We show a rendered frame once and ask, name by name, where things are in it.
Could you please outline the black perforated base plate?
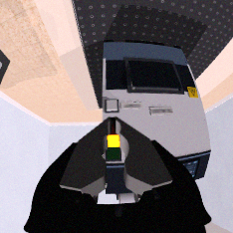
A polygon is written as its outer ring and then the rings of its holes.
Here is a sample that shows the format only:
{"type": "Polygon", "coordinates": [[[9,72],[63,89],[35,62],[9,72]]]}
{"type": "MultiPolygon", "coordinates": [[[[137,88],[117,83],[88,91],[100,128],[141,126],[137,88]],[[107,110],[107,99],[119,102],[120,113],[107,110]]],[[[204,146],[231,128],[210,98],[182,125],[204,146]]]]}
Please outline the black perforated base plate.
{"type": "Polygon", "coordinates": [[[99,109],[104,40],[179,46],[195,81],[233,39],[233,0],[72,0],[99,109]]]}

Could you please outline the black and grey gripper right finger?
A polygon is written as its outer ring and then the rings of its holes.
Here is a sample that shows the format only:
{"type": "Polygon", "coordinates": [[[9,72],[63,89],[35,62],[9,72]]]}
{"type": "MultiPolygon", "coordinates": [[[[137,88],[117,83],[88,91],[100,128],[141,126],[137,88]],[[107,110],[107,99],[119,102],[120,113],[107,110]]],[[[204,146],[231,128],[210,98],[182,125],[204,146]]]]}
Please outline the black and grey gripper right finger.
{"type": "Polygon", "coordinates": [[[211,222],[199,188],[188,169],[156,140],[151,140],[117,116],[114,130],[119,135],[119,148],[124,152],[125,187],[138,202],[142,193],[151,190],[154,199],[167,199],[194,210],[204,225],[211,222]]]}

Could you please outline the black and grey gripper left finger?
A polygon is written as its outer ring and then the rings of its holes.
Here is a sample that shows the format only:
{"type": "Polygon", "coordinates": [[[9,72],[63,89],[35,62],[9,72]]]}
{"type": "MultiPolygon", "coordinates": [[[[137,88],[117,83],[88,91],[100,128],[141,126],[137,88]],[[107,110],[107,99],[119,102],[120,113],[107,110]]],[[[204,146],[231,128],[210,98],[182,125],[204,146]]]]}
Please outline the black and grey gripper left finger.
{"type": "Polygon", "coordinates": [[[108,117],[77,142],[73,142],[44,172],[35,189],[24,231],[33,233],[49,211],[66,204],[80,203],[89,193],[98,204],[99,193],[107,188],[108,174],[104,153],[113,118],[108,117]]]}

